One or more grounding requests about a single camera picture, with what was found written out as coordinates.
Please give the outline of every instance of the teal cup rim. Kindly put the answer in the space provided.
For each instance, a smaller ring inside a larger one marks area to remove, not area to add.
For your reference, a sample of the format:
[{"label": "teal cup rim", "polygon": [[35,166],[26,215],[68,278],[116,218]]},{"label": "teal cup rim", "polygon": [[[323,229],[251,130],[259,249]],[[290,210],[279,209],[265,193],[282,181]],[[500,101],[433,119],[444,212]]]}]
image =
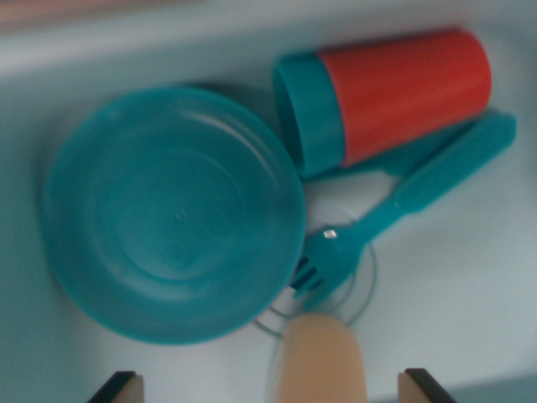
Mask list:
[{"label": "teal cup rim", "polygon": [[281,60],[274,67],[274,94],[285,147],[306,179],[338,167],[345,132],[328,71],[315,55]]}]

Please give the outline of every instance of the plate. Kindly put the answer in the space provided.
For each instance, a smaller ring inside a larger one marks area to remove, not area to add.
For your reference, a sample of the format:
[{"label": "plate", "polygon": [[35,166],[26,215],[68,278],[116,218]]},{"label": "plate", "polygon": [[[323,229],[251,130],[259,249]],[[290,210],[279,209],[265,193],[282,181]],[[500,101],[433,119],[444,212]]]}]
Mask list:
[{"label": "plate", "polygon": [[300,256],[305,200],[284,146],[244,107],[177,87],[96,112],[44,186],[44,245],[90,317],[148,343],[252,321]]}]

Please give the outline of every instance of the cup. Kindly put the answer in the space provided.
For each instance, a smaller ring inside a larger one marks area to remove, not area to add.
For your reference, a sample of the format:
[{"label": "cup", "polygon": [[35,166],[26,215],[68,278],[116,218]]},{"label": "cup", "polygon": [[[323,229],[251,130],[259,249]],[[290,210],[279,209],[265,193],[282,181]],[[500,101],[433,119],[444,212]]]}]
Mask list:
[{"label": "cup", "polygon": [[297,55],[274,68],[285,145],[303,178],[477,116],[491,89],[484,49],[462,31]]}]

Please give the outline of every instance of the fork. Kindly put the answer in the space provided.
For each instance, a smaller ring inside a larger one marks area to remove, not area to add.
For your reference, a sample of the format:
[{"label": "fork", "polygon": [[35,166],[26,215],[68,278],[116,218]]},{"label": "fork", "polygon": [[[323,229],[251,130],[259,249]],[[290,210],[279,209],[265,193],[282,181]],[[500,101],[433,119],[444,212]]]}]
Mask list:
[{"label": "fork", "polygon": [[506,149],[516,121],[489,113],[403,179],[392,194],[358,221],[329,226],[306,240],[291,286],[295,299],[312,291],[302,306],[310,311],[357,269],[365,245],[408,213],[420,212]]}]

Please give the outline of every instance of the white surface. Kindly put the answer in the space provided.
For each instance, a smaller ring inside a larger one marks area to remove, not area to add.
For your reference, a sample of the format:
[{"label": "white surface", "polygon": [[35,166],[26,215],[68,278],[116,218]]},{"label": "white surface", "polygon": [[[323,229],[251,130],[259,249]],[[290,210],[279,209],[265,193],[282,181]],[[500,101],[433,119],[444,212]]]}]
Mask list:
[{"label": "white surface", "polygon": [[[466,401],[508,401],[515,392],[512,401],[534,401],[535,15],[530,1],[236,1],[0,35],[0,401],[83,402],[120,369],[143,374],[148,403],[265,397],[276,341],[256,327],[202,345],[150,346],[99,327],[58,288],[36,200],[45,144],[63,122],[140,87],[203,81],[250,86],[235,96],[275,125],[267,89],[278,55],[453,24],[485,42],[492,104],[517,115],[519,136],[378,239],[378,288],[354,330],[372,400],[394,397],[399,371],[425,366]],[[359,215],[387,185],[349,178],[309,191]]]}]

